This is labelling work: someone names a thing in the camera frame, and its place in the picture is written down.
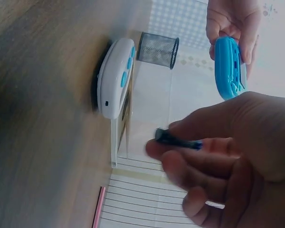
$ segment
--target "finger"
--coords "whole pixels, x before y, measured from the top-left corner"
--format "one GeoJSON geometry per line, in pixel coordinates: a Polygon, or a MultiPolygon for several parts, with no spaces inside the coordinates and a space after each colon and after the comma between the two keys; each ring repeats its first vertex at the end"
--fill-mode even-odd
{"type": "MultiPolygon", "coordinates": [[[[176,125],[179,121],[171,123],[170,126],[176,125]]],[[[227,138],[227,139],[220,139],[220,138],[214,138],[214,139],[204,139],[203,141],[203,152],[208,153],[218,153],[223,154],[229,157],[238,158],[241,154],[240,150],[236,146],[236,143],[233,139],[227,138]]],[[[156,142],[154,139],[147,142],[145,146],[146,153],[149,157],[160,160],[162,155],[170,150],[178,150],[178,151],[187,151],[182,150],[181,148],[177,148],[175,146],[169,146],[165,144],[160,144],[156,142]]],[[[193,150],[188,149],[188,153],[193,153],[193,150]]]]}
{"type": "Polygon", "coordinates": [[[180,148],[178,152],[186,163],[200,172],[221,179],[230,178],[236,158],[230,158],[220,154],[201,153],[190,149],[180,148]]]}
{"type": "Polygon", "coordinates": [[[160,144],[156,142],[154,139],[147,142],[145,146],[145,150],[147,155],[153,159],[160,160],[162,155],[170,150],[173,150],[173,146],[160,144]]]}
{"type": "Polygon", "coordinates": [[[252,61],[252,51],[257,40],[261,18],[261,12],[258,10],[246,17],[243,23],[239,46],[242,59],[246,64],[250,64],[252,61]]]}
{"type": "Polygon", "coordinates": [[[198,226],[219,228],[223,210],[207,205],[206,201],[207,195],[202,188],[190,189],[182,204],[184,213],[198,226]]]}
{"type": "Polygon", "coordinates": [[[257,93],[244,93],[220,104],[196,110],[169,129],[175,137],[183,140],[206,138],[229,138],[242,133],[240,125],[244,115],[260,102],[257,93]]]}
{"type": "Polygon", "coordinates": [[[219,24],[215,20],[207,18],[206,34],[210,44],[214,45],[219,38],[219,24]]]}
{"type": "Polygon", "coordinates": [[[258,47],[258,38],[259,35],[256,38],[256,43],[255,43],[255,47],[252,50],[252,59],[251,59],[251,63],[249,65],[246,65],[246,70],[247,70],[247,79],[249,79],[251,72],[252,72],[252,68],[256,59],[256,54],[257,54],[257,47],[258,47]]]}
{"type": "Polygon", "coordinates": [[[229,157],[239,157],[240,149],[233,138],[212,138],[203,139],[203,151],[209,153],[219,153],[229,157]]]}
{"type": "Polygon", "coordinates": [[[208,176],[189,166],[177,151],[164,153],[161,162],[168,178],[177,186],[185,190],[200,186],[205,190],[209,200],[224,203],[227,180],[208,176]]]}
{"type": "Polygon", "coordinates": [[[246,210],[251,197],[252,167],[245,159],[238,159],[235,163],[228,185],[228,200],[222,215],[221,227],[236,227],[246,210]]]}

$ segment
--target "white tile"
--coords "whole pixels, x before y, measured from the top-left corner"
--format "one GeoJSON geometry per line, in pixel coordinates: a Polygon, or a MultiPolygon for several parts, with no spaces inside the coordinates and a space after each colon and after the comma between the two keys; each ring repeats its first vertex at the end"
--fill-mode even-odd
{"type": "Polygon", "coordinates": [[[176,65],[173,70],[169,122],[174,122],[191,112],[222,102],[213,75],[197,67],[176,65]]]}
{"type": "Polygon", "coordinates": [[[167,67],[142,63],[133,90],[134,121],[166,125],[172,72],[167,67]]]}

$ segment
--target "wooden table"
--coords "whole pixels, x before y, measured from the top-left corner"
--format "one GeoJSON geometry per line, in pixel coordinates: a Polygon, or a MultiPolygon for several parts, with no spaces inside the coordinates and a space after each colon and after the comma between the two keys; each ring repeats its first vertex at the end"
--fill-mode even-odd
{"type": "Polygon", "coordinates": [[[111,173],[110,123],[91,105],[100,56],[138,43],[151,7],[0,0],[0,228],[91,227],[111,173]]]}

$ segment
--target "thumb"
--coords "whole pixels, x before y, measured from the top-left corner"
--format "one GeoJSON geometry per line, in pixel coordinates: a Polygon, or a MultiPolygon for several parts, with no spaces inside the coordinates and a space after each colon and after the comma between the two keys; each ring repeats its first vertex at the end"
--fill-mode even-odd
{"type": "Polygon", "coordinates": [[[246,64],[250,64],[252,61],[252,52],[257,40],[261,18],[261,12],[258,10],[257,12],[250,14],[244,20],[239,46],[242,59],[246,64]]]}
{"type": "Polygon", "coordinates": [[[206,34],[210,44],[214,45],[219,38],[219,24],[215,20],[207,18],[206,34]]]}

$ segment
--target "tiled wall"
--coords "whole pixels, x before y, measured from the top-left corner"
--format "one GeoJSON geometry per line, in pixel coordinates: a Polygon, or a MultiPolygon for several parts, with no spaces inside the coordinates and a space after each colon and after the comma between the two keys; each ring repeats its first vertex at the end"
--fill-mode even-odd
{"type": "MultiPolygon", "coordinates": [[[[285,0],[264,0],[266,21],[278,13],[277,3],[285,0]]],[[[206,15],[208,0],[153,0],[148,32],[180,38],[180,45],[208,51],[206,15]]]]}

